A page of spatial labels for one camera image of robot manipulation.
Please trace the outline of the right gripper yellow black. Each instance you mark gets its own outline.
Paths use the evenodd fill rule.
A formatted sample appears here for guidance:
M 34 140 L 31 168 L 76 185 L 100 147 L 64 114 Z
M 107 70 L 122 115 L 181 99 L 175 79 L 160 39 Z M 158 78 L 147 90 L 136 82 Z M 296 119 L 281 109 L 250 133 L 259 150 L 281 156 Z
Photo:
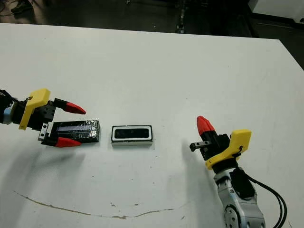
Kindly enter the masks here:
M 237 167 L 237 158 L 248 149 L 250 130 L 235 130 L 230 136 L 217 134 L 209 120 L 203 116 L 197 117 L 197 129 L 202 141 L 191 143 L 190 150 L 200 150 L 207 169 L 217 174 Z

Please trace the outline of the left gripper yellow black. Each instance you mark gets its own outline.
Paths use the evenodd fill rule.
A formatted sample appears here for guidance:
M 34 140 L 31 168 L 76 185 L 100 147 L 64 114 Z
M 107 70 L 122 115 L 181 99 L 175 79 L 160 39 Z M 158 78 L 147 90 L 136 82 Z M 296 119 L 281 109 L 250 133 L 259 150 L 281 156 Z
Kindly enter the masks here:
M 20 130 L 30 128 L 39 131 L 38 139 L 42 141 L 42 145 L 58 148 L 80 146 L 80 142 L 64 137 L 47 137 L 44 139 L 48 125 L 53 121 L 55 107 L 69 113 L 86 114 L 86 111 L 80 106 L 58 98 L 54 99 L 53 106 L 53 102 L 49 100 L 49 97 L 50 91 L 43 88 L 32 92 L 24 101 L 14 101 L 12 123 L 17 124 Z

